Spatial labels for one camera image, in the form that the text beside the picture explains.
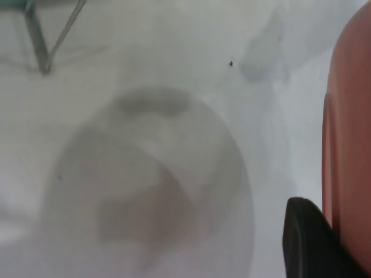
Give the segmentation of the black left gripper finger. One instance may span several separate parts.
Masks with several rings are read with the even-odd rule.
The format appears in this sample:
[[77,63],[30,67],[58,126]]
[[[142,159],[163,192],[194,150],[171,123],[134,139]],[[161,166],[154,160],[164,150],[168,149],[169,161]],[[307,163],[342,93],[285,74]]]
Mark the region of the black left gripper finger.
[[287,277],[365,277],[310,200],[291,197],[286,205],[282,236]]

